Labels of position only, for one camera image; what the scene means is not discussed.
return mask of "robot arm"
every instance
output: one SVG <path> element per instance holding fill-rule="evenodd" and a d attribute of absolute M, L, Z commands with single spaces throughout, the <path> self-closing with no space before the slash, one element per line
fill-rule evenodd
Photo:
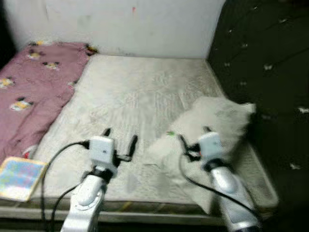
<path fill-rule="evenodd" d="M 128 155 L 117 155 L 114 139 L 107 137 L 110 129 L 103 136 L 90 139 L 89 150 L 93 170 L 86 173 L 80 185 L 76 187 L 70 199 L 70 211 L 61 232 L 97 231 L 98 215 L 111 178 L 117 176 L 121 161 L 130 162 L 135 151 L 138 137 L 133 136 Z"/>
<path fill-rule="evenodd" d="M 198 144 L 188 146 L 182 136 L 184 153 L 189 161 L 201 160 L 202 170 L 208 172 L 212 177 L 212 183 L 216 191 L 233 198 L 254 211 L 254 204 L 245 185 L 240 177 L 233 173 L 223 158 L 222 145 L 219 134 L 206 128 Z M 190 152 L 200 152 L 200 155 L 192 155 Z M 225 224 L 230 232 L 260 232 L 259 219 L 248 209 L 240 204 L 220 196 L 220 209 Z"/>

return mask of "white wall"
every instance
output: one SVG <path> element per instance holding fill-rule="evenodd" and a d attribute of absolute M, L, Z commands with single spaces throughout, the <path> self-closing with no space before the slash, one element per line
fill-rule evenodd
<path fill-rule="evenodd" d="M 204 58 L 224 1 L 5 0 L 5 6 L 18 49 L 49 39 L 89 42 L 104 54 Z"/>

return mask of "green tag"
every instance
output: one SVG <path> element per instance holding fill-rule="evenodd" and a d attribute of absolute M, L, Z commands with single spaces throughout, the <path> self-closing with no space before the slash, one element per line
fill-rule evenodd
<path fill-rule="evenodd" d="M 174 136 L 174 135 L 175 135 L 175 132 L 173 132 L 173 131 L 168 131 L 168 132 L 166 132 L 166 134 L 167 134 L 167 135 L 170 135 L 170 136 Z"/>

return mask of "bed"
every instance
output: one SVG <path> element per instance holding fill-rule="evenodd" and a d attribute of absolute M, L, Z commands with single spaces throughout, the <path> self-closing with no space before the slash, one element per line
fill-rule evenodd
<path fill-rule="evenodd" d="M 99 220 L 190 225 L 221 225 L 215 209 L 204 212 L 155 165 L 144 165 L 147 148 L 200 96 L 224 97 L 211 68 L 201 59 L 132 58 L 94 55 L 75 86 L 75 94 L 42 139 L 34 159 L 49 161 L 64 145 L 89 139 L 112 128 L 117 149 L 125 153 L 133 134 L 139 143 L 131 163 L 122 163 L 107 190 Z M 254 149 L 243 142 L 233 166 L 248 183 L 259 210 L 276 209 L 277 194 Z M 65 190 L 90 170 L 87 150 L 72 147 L 47 174 L 46 214 Z M 64 220 L 70 195 L 63 199 L 56 220 Z M 39 220 L 40 189 L 27 203 L 0 201 L 2 218 Z"/>

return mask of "dark headboard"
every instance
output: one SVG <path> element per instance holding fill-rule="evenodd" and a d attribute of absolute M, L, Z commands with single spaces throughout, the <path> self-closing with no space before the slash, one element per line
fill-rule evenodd
<path fill-rule="evenodd" d="M 226 0 L 208 57 L 231 100 L 257 105 L 248 134 L 281 210 L 309 201 L 307 3 Z"/>
<path fill-rule="evenodd" d="M 0 0 L 0 69 L 14 56 L 16 49 L 6 21 L 3 1 Z"/>

